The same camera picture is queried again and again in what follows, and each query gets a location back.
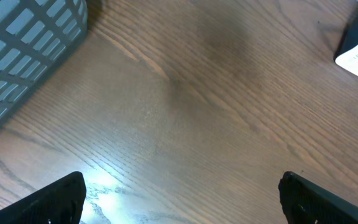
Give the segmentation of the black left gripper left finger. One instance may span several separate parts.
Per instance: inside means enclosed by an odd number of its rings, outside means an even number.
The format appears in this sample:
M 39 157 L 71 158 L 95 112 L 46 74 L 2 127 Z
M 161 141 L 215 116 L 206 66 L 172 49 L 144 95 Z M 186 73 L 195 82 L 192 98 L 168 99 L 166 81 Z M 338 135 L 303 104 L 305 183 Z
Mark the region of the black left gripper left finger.
M 83 174 L 75 171 L 0 210 L 0 224 L 79 224 L 85 197 Z

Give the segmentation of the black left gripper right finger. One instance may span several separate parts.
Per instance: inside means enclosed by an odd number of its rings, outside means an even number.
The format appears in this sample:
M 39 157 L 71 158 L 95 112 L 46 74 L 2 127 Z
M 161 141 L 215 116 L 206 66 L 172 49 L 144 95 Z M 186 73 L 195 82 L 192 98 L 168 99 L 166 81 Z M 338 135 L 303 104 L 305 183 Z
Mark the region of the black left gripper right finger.
M 289 224 L 358 224 L 358 207 L 302 176 L 286 171 L 278 185 Z

